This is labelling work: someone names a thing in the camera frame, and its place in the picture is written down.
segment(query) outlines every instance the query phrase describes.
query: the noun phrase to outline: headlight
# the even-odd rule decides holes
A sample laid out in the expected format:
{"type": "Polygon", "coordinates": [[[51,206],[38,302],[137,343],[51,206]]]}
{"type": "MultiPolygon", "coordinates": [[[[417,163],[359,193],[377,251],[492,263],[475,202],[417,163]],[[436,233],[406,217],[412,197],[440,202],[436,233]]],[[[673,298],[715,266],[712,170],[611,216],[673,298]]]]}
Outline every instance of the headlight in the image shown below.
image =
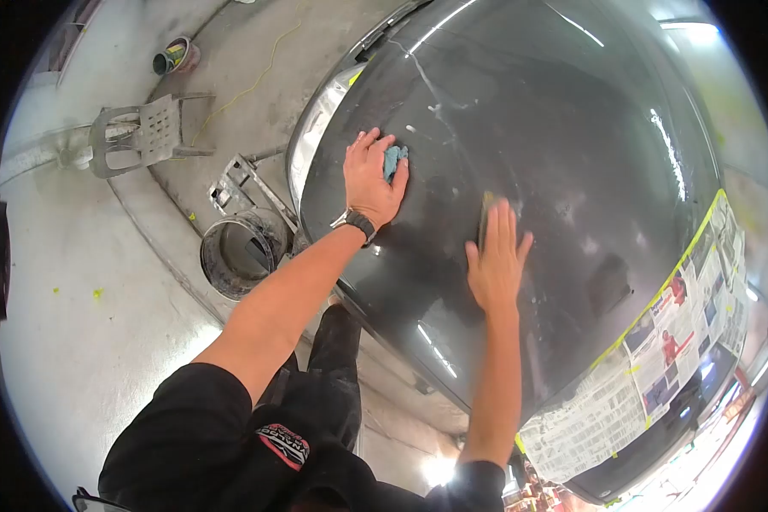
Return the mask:
{"type": "Polygon", "coordinates": [[[341,100],[347,95],[350,86],[355,82],[355,78],[366,66],[367,62],[363,62],[334,76],[327,87],[316,93],[318,95],[316,101],[300,121],[302,129],[290,158],[289,170],[290,194],[297,214],[299,214],[301,193],[305,190],[305,181],[310,171],[310,162],[313,161],[313,155],[316,153],[318,143],[322,140],[324,130],[328,128],[330,119],[336,113],[341,100]]]}

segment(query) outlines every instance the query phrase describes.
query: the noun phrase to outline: logo patch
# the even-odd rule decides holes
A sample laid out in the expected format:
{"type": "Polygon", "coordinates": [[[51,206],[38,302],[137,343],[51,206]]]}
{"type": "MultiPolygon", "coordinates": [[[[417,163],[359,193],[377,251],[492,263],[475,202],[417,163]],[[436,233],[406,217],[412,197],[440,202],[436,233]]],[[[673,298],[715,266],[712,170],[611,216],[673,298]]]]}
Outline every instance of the logo patch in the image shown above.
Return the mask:
{"type": "Polygon", "coordinates": [[[259,439],[296,471],[305,464],[310,455],[310,445],[300,435],[280,424],[264,425],[256,430],[259,439]]]}

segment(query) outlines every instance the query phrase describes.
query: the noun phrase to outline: bucket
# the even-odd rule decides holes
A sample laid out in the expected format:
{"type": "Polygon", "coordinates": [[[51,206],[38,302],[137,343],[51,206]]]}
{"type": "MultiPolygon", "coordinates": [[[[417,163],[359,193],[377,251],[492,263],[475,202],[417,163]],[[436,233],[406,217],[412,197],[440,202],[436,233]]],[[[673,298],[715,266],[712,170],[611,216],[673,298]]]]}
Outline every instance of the bucket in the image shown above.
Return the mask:
{"type": "Polygon", "coordinates": [[[164,52],[154,55],[154,73],[159,76],[168,73],[188,73],[199,64],[202,52],[198,46],[191,43],[187,36],[179,36],[165,47],[164,52]]]}
{"type": "Polygon", "coordinates": [[[273,210],[254,207],[217,220],[202,237],[200,264],[217,292],[239,301],[275,271],[292,232],[273,210]]]}

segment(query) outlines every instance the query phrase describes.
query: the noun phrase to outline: blue rag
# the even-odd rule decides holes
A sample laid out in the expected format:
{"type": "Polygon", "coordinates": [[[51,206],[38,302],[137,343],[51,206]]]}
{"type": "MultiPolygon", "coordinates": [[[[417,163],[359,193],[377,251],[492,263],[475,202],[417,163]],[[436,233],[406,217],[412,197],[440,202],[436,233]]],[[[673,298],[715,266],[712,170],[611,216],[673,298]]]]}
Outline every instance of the blue rag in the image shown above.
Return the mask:
{"type": "Polygon", "coordinates": [[[384,151],[384,179],[392,183],[392,177],[396,175],[398,160],[407,158],[407,147],[390,146],[384,151]]]}

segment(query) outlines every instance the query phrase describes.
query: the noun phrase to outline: forearm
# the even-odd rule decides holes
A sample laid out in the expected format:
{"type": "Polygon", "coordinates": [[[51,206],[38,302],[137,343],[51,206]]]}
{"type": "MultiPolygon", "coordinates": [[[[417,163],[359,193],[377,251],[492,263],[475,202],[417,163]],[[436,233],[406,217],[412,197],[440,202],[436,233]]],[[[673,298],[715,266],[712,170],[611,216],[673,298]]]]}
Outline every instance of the forearm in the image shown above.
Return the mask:
{"type": "Polygon", "coordinates": [[[504,466],[521,415],[521,352],[514,304],[486,314],[486,350],[460,462],[490,460],[504,466]]]}
{"type": "Polygon", "coordinates": [[[258,399],[364,241],[358,228],[341,226],[271,273],[194,362],[223,366],[258,399]]]}
{"type": "Polygon", "coordinates": [[[331,231],[242,299],[225,329],[246,337],[273,336],[292,351],[364,241],[364,233],[354,226],[331,231]]]}

